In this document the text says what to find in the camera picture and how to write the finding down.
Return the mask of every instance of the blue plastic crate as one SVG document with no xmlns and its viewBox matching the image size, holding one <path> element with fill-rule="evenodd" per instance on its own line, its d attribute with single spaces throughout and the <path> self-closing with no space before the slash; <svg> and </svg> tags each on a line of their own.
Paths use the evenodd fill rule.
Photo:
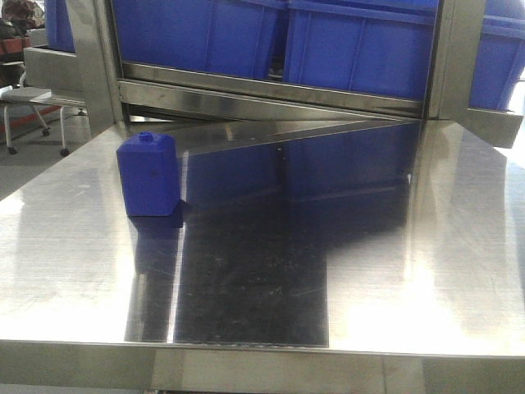
<svg viewBox="0 0 525 394">
<path fill-rule="evenodd" d="M 175 140 L 150 132 L 129 138 L 116 151 L 129 216 L 169 216 L 180 200 Z"/>
<path fill-rule="evenodd" d="M 291 0 L 283 81 L 422 99 L 434 18 Z"/>
<path fill-rule="evenodd" d="M 281 0 L 116 0 L 123 60 L 263 79 Z"/>
<path fill-rule="evenodd" d="M 486 17 L 477 53 L 470 106 L 507 110 L 525 67 L 525 21 Z"/>
<path fill-rule="evenodd" d="M 46 35 L 51 49 L 74 52 L 75 43 L 67 14 L 66 0 L 45 0 Z"/>
<path fill-rule="evenodd" d="M 356 4 L 345 0 L 290 1 L 283 80 L 423 99 L 430 67 L 433 10 L 415 7 L 412 13 L 401 12 L 391 6 L 392 2 L 378 0 L 368 9 L 363 2 L 359 7 Z M 486 16 L 471 106 L 507 108 L 525 67 L 524 23 Z"/>
</svg>

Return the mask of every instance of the blue crate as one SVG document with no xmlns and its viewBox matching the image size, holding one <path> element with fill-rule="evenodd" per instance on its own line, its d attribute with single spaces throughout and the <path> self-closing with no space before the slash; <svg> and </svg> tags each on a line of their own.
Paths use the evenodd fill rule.
<svg viewBox="0 0 525 394">
<path fill-rule="evenodd" d="M 434 18 L 291 0 L 283 81 L 422 99 Z"/>
<path fill-rule="evenodd" d="M 293 201 L 375 193 L 407 182 L 419 122 L 286 142 L 286 190 Z"/>
<path fill-rule="evenodd" d="M 486 17 L 470 106 L 505 111 L 525 67 L 525 21 Z"/>
<path fill-rule="evenodd" d="M 377 0 L 358 0 L 367 4 L 374 4 Z M 422 6 L 436 9 L 439 0 L 389 0 L 401 6 Z M 514 19 L 525 19 L 525 6 L 522 0 L 487 0 L 485 14 L 488 16 L 502 16 Z"/>
<path fill-rule="evenodd" d="M 486 0 L 485 14 L 525 19 L 525 6 L 522 0 Z"/>
<path fill-rule="evenodd" d="M 74 52 L 75 43 L 71 33 L 66 0 L 45 0 L 46 35 L 51 49 Z"/>
<path fill-rule="evenodd" d="M 169 216 L 180 200 L 175 140 L 142 132 L 116 151 L 128 216 Z"/>
<path fill-rule="evenodd" d="M 281 0 L 116 0 L 122 59 L 267 77 Z"/>
<path fill-rule="evenodd" d="M 357 3 L 290 0 L 283 81 L 423 99 L 434 11 L 415 7 L 409 13 L 378 0 L 368 8 Z M 485 17 L 471 106 L 506 109 L 525 67 L 523 23 Z"/>
</svg>

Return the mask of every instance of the metal shelf frame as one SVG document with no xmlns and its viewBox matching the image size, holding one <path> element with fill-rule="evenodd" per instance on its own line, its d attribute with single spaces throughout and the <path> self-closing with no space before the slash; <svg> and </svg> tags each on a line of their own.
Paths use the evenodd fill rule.
<svg viewBox="0 0 525 394">
<path fill-rule="evenodd" d="M 512 145 L 522 121 L 510 112 L 468 106 L 485 0 L 441 0 L 423 101 L 123 62 L 112 0 L 66 0 L 66 4 L 95 135 L 112 124 L 128 125 L 128 104 L 148 108 L 149 113 L 158 108 L 159 113 L 222 119 L 451 120 L 500 147 Z"/>
</svg>

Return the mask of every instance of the stainless steel surface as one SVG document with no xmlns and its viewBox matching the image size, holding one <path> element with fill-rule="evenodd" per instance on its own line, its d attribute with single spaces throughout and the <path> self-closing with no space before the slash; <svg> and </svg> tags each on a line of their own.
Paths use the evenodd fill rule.
<svg viewBox="0 0 525 394">
<path fill-rule="evenodd" d="M 234 122 L 173 131 L 187 204 L 165 220 L 126 216 L 115 129 L 35 178 L 0 202 L 0 382 L 523 392 L 525 170 L 463 127 L 427 123 L 413 169 L 403 167 L 409 189 L 285 204 L 279 188 L 224 194 L 228 177 L 213 192 L 199 189 L 206 174 L 228 163 L 231 173 L 235 158 L 257 152 L 282 152 L 287 182 L 294 146 L 338 157 L 347 139 L 366 135 L 399 149 L 407 146 L 399 133 L 417 130 L 379 126 L 351 122 L 346 133 L 343 122 Z M 304 162 L 296 176 L 313 176 L 322 163 Z M 240 166 L 242 183 L 249 167 Z M 487 376 L 491 384 L 466 391 L 469 379 Z"/>
<path fill-rule="evenodd" d="M 107 13 L 99 0 L 66 0 L 75 51 L 79 58 L 82 94 L 89 114 L 92 135 L 122 121 L 116 85 L 115 59 L 105 49 L 108 36 Z"/>
<path fill-rule="evenodd" d="M 48 36 L 46 35 L 45 28 L 42 29 L 31 29 L 27 32 L 30 38 L 31 45 L 33 47 L 39 47 L 48 44 Z"/>
<path fill-rule="evenodd" d="M 493 146 L 511 148 L 522 125 L 523 116 L 511 112 L 469 108 L 457 122 Z"/>
<path fill-rule="evenodd" d="M 226 119 L 250 121 L 320 121 L 402 119 L 370 112 L 308 106 L 306 104 L 218 93 L 173 85 L 121 80 L 119 82 L 123 103 L 161 108 L 175 114 L 204 115 Z"/>
<path fill-rule="evenodd" d="M 29 85 L 81 96 L 82 79 L 78 59 L 74 53 L 26 48 L 24 59 Z"/>
<path fill-rule="evenodd" d="M 65 107 L 83 107 L 84 100 L 80 96 L 73 96 L 71 94 L 60 95 L 48 92 L 37 96 L 31 100 L 38 104 L 62 105 Z"/>
<path fill-rule="evenodd" d="M 346 108 L 383 115 L 422 117 L 422 103 L 409 99 L 287 85 L 281 82 L 215 76 L 144 64 L 124 63 L 123 70 L 124 77 L 130 80 L 146 80 L 190 88 L 215 90 L 217 92 L 286 100 L 290 103 Z"/>
</svg>

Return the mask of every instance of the stainless steel table surface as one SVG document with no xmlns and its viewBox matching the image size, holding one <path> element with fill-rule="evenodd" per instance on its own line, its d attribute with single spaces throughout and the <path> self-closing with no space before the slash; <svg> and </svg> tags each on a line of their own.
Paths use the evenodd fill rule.
<svg viewBox="0 0 525 394">
<path fill-rule="evenodd" d="M 184 202 L 133 219 L 102 133 L 0 202 L 0 383 L 418 393 L 444 357 L 523 376 L 525 170 L 458 124 L 418 133 L 176 130 Z"/>
</svg>

